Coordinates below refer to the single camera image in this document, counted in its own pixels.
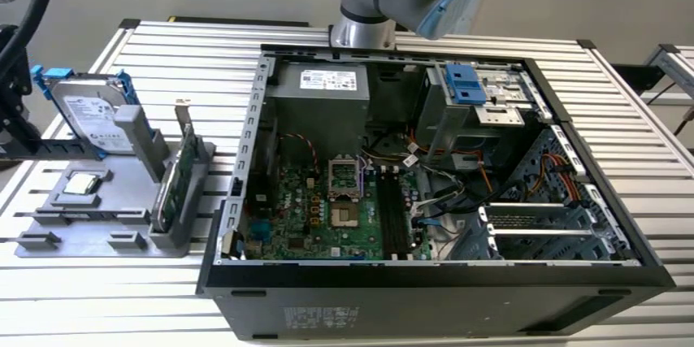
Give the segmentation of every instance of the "white label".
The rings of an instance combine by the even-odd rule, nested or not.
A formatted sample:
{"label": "white label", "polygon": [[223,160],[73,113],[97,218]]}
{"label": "white label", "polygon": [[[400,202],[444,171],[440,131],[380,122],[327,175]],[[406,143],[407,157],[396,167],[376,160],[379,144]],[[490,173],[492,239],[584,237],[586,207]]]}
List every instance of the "white label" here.
{"label": "white label", "polygon": [[404,167],[410,168],[418,161],[418,157],[411,154],[404,160],[402,160],[402,164],[404,164]]}
{"label": "white label", "polygon": [[288,329],[353,328],[359,306],[285,306],[284,320]]}
{"label": "white label", "polygon": [[503,95],[503,88],[496,87],[495,85],[488,85],[484,90],[487,91],[488,95]]}
{"label": "white label", "polygon": [[301,72],[300,89],[331,89],[356,91],[356,72],[315,71]]}
{"label": "white label", "polygon": [[414,152],[416,152],[419,150],[419,145],[416,145],[415,142],[411,142],[410,145],[407,146],[407,150],[412,154]]}
{"label": "white label", "polygon": [[125,132],[113,123],[113,107],[100,98],[65,96],[75,126],[89,142],[107,152],[132,152]]}

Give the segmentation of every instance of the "gray parts holder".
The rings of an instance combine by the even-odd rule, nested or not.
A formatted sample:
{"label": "gray parts holder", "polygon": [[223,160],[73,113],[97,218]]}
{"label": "gray parts holder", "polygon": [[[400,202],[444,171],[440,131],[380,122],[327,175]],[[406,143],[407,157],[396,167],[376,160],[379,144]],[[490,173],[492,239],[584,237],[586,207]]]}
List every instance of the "gray parts holder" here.
{"label": "gray parts holder", "polygon": [[[32,216],[32,226],[16,240],[18,257],[175,258],[187,254],[215,145],[197,137],[181,213],[167,232],[155,232],[151,213],[177,145],[169,152],[159,130],[149,139],[140,106],[123,105],[113,122],[125,131],[136,155],[108,155],[100,162],[75,161],[67,166]],[[73,189],[85,187],[71,186],[65,193],[76,176],[93,179],[93,189],[79,193]]]}

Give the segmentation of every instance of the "metal slotted table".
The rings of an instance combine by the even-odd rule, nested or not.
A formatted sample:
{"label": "metal slotted table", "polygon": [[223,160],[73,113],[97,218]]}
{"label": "metal slotted table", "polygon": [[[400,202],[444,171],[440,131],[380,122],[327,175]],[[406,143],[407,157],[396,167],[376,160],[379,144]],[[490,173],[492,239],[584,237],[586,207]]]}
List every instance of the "metal slotted table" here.
{"label": "metal slotted table", "polygon": [[[530,57],[536,60],[598,164],[667,264],[678,288],[568,338],[381,340],[388,345],[694,345],[694,163],[680,143],[596,50],[575,41],[397,36],[400,50]],[[36,344],[144,345],[239,342],[195,283],[211,213],[228,189],[245,104],[263,43],[325,46],[323,28],[140,22],[123,27],[91,72],[124,69],[153,127],[180,137],[173,105],[189,100],[196,132],[216,144],[193,227],[180,259],[17,258],[0,244],[0,336]],[[67,137],[56,119],[45,137]],[[67,162],[24,162],[0,193],[0,236],[18,236]],[[373,345],[373,340],[307,342]]]}

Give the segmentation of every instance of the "white wall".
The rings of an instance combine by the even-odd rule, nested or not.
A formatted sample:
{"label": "white wall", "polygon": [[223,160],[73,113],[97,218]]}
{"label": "white wall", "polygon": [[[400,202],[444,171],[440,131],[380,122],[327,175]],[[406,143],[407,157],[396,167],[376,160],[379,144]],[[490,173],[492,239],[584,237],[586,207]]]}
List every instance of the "white wall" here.
{"label": "white wall", "polygon": [[472,33],[591,39],[614,62],[663,42],[694,45],[694,0],[483,0]]}

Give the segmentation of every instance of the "power cable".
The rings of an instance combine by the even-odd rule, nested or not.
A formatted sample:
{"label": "power cable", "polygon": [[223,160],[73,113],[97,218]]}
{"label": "power cable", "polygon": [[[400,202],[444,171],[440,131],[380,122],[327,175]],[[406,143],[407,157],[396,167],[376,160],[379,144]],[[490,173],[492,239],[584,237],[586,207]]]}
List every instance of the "power cable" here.
{"label": "power cable", "polygon": [[674,82],[664,89],[662,89],[662,91],[656,94],[655,97],[652,97],[650,99],[650,101],[646,103],[646,105],[648,106],[652,103],[652,101],[655,101],[660,97],[660,95],[663,95],[668,91],[668,89],[672,88],[672,86],[674,86]]}
{"label": "power cable", "polygon": [[32,0],[29,8],[21,20],[20,28],[14,31],[14,35],[9,39],[8,44],[0,52],[0,78],[8,73],[9,68],[14,64],[21,51],[32,40],[33,33],[44,18],[45,9],[48,8],[49,0]]}

